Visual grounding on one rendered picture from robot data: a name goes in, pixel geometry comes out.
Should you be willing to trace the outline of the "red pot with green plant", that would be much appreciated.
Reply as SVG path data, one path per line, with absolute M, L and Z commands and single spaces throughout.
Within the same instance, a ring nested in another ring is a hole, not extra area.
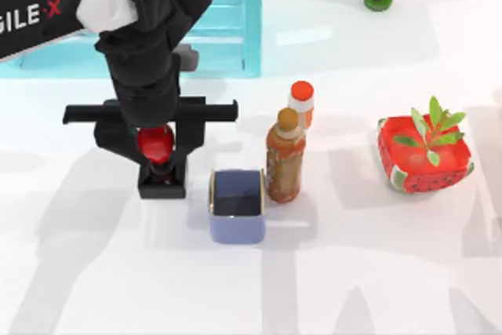
M 413 107 L 409 115 L 380 119 L 377 147 L 392 187 L 409 194 L 439 191 L 470 175 L 475 164 L 459 129 L 465 117 L 432 96 L 425 115 Z

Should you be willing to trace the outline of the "orange bottle with red cap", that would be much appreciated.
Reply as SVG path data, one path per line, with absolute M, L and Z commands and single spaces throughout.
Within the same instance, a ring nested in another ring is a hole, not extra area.
M 299 124 L 304 129 L 309 129 L 311 126 L 314 94 L 313 85 L 307 81 L 296 81 L 290 87 L 288 107 L 297 112 Z

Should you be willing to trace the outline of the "brown bottle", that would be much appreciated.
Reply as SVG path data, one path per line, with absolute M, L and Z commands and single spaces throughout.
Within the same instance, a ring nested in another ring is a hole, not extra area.
M 272 201 L 291 202 L 300 193 L 305 147 L 299 115 L 292 108 L 283 108 L 266 137 L 266 189 Z

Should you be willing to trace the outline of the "blue square cup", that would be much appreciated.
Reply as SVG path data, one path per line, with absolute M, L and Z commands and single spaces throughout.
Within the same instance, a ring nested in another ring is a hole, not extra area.
M 219 169 L 209 179 L 209 229 L 212 240 L 254 245 L 264 240 L 264 171 Z

